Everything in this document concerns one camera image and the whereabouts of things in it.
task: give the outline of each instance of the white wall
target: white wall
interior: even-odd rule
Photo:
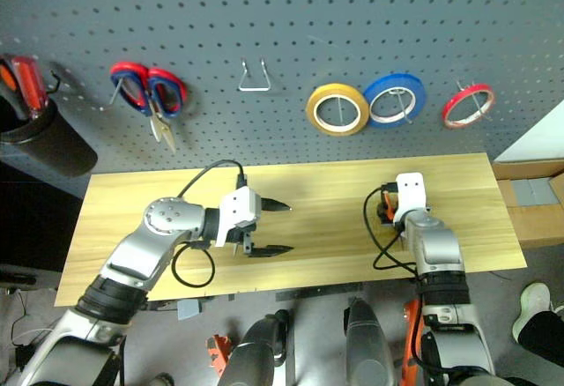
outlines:
[[[517,139],[495,161],[564,159],[564,101]]]

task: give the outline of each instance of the wooden table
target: wooden table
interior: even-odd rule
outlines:
[[[254,235],[256,245],[290,245],[294,250],[273,258],[247,258],[241,249],[233,257],[232,246],[211,249],[217,273],[209,286],[182,286],[167,269],[149,298],[165,300],[406,277],[409,273],[402,269],[372,269],[376,249],[363,225],[361,208],[365,196],[376,186],[411,171],[423,174],[427,202],[433,215],[457,235],[467,271],[525,266],[484,153],[245,167],[249,186],[258,194],[293,207],[291,212],[263,213]],[[144,208],[156,198],[175,196],[197,172],[191,169],[93,175],[56,305],[75,304],[116,244],[135,230]],[[214,169],[185,198],[204,206],[218,206],[220,198],[233,190],[235,175],[232,167]],[[376,199],[372,204],[374,215]],[[392,230],[375,224],[376,235],[387,242]],[[395,255],[403,261],[412,260],[401,245]],[[189,250],[180,258],[179,269],[184,278],[197,283],[207,279],[209,262],[203,253]]]

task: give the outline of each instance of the robotic arm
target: robotic arm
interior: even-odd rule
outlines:
[[[421,340],[426,383],[459,384],[453,379],[494,375],[478,313],[471,304],[457,238],[428,213],[421,173],[400,174],[396,185],[398,207],[393,223],[403,230],[415,255],[421,314],[429,329]]]
[[[131,319],[145,304],[147,293],[180,243],[207,249],[210,241],[215,241],[216,247],[242,242],[248,256],[289,251],[290,247],[280,245],[255,249],[251,232],[261,209],[283,211],[290,207],[261,198],[246,182],[238,186],[223,197],[218,209],[205,209],[181,197],[150,203],[135,232],[119,243],[77,305],[66,311],[41,344],[19,385],[113,385],[120,359],[111,347],[124,340]]]

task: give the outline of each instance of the pegboard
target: pegboard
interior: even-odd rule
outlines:
[[[201,167],[227,157],[248,165],[480,151],[494,158],[564,96],[564,0],[0,2],[0,51],[33,56],[45,77],[48,69],[60,74],[53,98],[99,154],[96,173]],[[264,58],[271,91],[236,91],[242,57],[258,84]],[[188,105],[172,121],[175,155],[121,99],[108,107],[108,70],[119,60],[159,66],[188,85]],[[427,89],[412,125],[329,137],[309,124],[304,108],[317,86],[363,90],[398,72]],[[442,126],[457,80],[492,86],[491,121]],[[3,160],[17,167],[24,159],[8,148]],[[41,177],[41,167],[34,171]]]

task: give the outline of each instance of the cardboard box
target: cardboard box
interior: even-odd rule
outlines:
[[[493,163],[501,194],[524,249],[564,243],[564,160]],[[519,205],[512,180],[551,177],[559,204]]]

